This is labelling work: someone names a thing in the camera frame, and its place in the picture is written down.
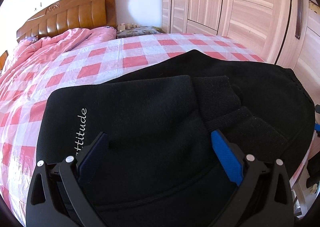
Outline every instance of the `pillow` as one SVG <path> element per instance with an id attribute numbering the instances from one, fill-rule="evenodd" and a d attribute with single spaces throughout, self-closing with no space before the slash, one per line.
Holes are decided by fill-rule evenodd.
<path id="1" fill-rule="evenodd" d="M 72 50 L 99 44 L 116 39 L 117 30 L 111 26 L 97 27 L 91 30 L 91 35 Z"/>

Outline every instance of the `blue object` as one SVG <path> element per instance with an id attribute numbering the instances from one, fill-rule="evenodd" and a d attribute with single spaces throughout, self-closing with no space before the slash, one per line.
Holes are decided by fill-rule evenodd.
<path id="1" fill-rule="evenodd" d="M 213 131 L 211 133 L 211 143 L 229 180 L 239 186 L 243 180 L 242 164 L 238 161 L 237 157 L 218 131 Z"/>
<path id="2" fill-rule="evenodd" d="M 81 185 L 91 182 L 96 170 L 104 159 L 106 150 L 109 148 L 109 138 L 102 133 L 78 167 L 78 182 Z"/>

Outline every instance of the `wooden headboard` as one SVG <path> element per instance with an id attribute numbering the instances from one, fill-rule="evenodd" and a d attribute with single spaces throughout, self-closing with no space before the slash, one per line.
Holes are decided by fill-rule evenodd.
<path id="1" fill-rule="evenodd" d="M 17 41 L 38 36 L 57 36 L 68 29 L 113 26 L 116 28 L 115 0 L 59 0 L 41 10 L 17 31 Z"/>

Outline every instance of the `black sweatshirt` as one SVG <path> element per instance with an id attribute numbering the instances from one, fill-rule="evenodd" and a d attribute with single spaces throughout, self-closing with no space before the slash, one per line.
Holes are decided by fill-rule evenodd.
<path id="1" fill-rule="evenodd" d="M 282 158 L 290 177 L 311 124 L 313 103 L 291 70 L 191 51 L 105 84 L 53 92 L 36 159 L 60 162 L 104 131 L 109 149 L 83 188 L 110 227 L 208 226 L 236 188 L 212 150 L 212 131 L 259 160 Z"/>

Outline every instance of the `pink checkered bedsheet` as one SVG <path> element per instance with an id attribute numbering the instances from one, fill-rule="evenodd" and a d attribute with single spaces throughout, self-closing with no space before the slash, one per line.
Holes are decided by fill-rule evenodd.
<path id="1" fill-rule="evenodd" d="M 192 49 L 222 60 L 262 60 L 236 41 L 188 34 L 160 34 L 103 42 L 41 58 L 11 75 L 6 92 L 0 87 L 0 192 L 25 225 L 36 144 L 49 95 L 56 89 L 100 84 L 157 64 Z"/>

